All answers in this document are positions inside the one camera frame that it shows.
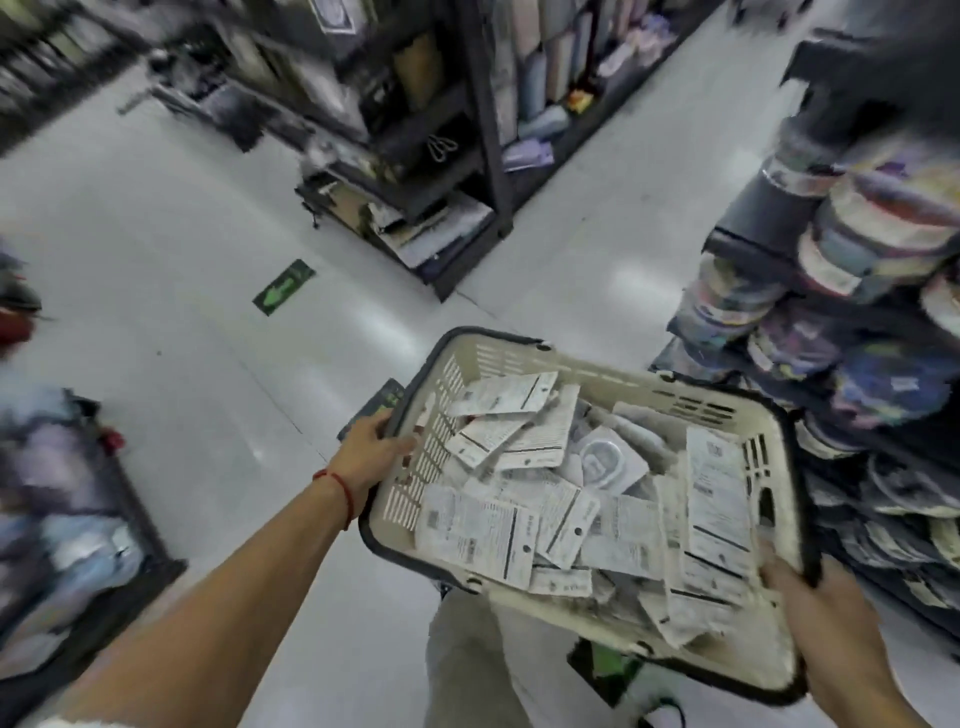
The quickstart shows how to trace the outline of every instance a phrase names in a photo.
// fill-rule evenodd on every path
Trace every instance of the plastic shopping basket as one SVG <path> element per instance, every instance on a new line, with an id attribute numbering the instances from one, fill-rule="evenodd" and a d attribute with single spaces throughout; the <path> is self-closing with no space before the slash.
<path id="1" fill-rule="evenodd" d="M 782 410 L 759 395 L 694 383 L 672 373 L 625 374 L 564 356 L 537 339 L 482 328 L 457 328 L 444 336 L 394 411 L 388 435 L 410 434 L 415 427 L 422 432 L 417 449 L 395 463 L 360 519 L 370 550 L 431 579 L 484 592 L 498 604 L 717 688 L 771 705 L 803 697 L 802 661 L 782 609 L 758 582 L 756 596 L 729 636 L 704 636 L 674 649 L 652 625 L 598 617 L 589 600 L 529 595 L 417 554 L 414 526 L 423 487 L 437 481 L 451 457 L 444 442 L 454 434 L 454 422 L 444 412 L 454 396 L 481 377 L 548 371 L 559 372 L 561 384 L 580 384 L 581 397 L 603 407 L 625 401 L 735 435 L 743 446 L 751 503 L 755 509 L 762 503 L 764 515 L 775 521 L 778 554 L 815 583 L 820 553 L 810 531 L 812 504 L 800 486 L 793 427 Z M 684 447 L 685 426 L 662 434 L 674 449 Z"/>

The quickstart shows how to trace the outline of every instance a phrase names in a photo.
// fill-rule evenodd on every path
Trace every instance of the green floor sticker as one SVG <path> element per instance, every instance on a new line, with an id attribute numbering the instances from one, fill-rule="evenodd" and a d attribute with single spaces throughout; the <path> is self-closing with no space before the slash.
<path id="1" fill-rule="evenodd" d="M 316 275 L 317 272 L 313 268 L 298 258 L 277 276 L 273 283 L 257 294 L 253 299 L 253 305 L 269 316 Z"/>

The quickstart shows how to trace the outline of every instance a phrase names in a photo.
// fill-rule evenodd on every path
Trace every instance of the left hand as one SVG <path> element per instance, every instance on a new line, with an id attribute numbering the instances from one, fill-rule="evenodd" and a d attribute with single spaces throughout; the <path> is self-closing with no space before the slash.
<path id="1" fill-rule="evenodd" d="M 357 513 L 366 505 L 370 488 L 387 476 L 394 460 L 417 446 L 417 438 L 412 435 L 382 437 L 392 414 L 394 410 L 384 409 L 357 420 L 326 466 L 330 473 L 338 474 L 347 483 Z"/>

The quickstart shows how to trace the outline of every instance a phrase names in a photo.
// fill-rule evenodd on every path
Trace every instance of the store floor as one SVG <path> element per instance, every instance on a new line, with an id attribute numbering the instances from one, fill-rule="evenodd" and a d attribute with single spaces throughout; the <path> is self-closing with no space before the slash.
<path id="1" fill-rule="evenodd" d="M 829 10 L 821 0 L 817 13 Z M 123 461 L 193 578 L 227 556 L 320 468 L 386 380 L 409 381 L 448 329 L 545 337 L 644 369 L 705 234 L 756 171 L 799 89 L 778 89 L 793 44 L 715 15 L 516 219 L 439 304 L 378 252 L 299 205 L 295 156 L 246 156 L 157 105 L 114 109 L 139 71 L 0 161 L 0 220 L 52 320 L 18 355 L 37 377 L 103 400 Z M 317 271 L 270 318 L 253 297 L 296 258 Z M 438 602 L 425 579 L 370 555 L 356 530 L 323 566 L 245 719 L 253 726 L 417 728 Z M 958 670 L 888 615 L 901 677 L 947 725 Z M 627 724 L 565 665 L 566 635 L 505 615 L 535 724 Z M 825 725 L 670 678 L 691 726 Z M 641 681 L 639 690 L 649 683 Z"/>

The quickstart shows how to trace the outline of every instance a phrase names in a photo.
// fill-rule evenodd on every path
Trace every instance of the red string bracelet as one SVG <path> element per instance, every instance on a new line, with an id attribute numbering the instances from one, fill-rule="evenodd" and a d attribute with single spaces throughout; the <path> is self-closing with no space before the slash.
<path id="1" fill-rule="evenodd" d="M 353 493 L 350 492 L 350 488 L 347 487 L 347 483 L 345 483 L 344 479 L 340 477 L 338 474 L 331 473 L 326 468 L 324 468 L 321 471 L 316 471 L 315 473 L 313 473 L 314 480 L 319 480 L 324 476 L 333 478 L 334 480 L 336 480 L 338 483 L 340 483 L 340 487 L 344 491 L 344 498 L 347 499 L 347 525 L 344 526 L 344 530 L 346 531 L 348 528 L 350 528 L 350 522 L 353 521 Z"/>

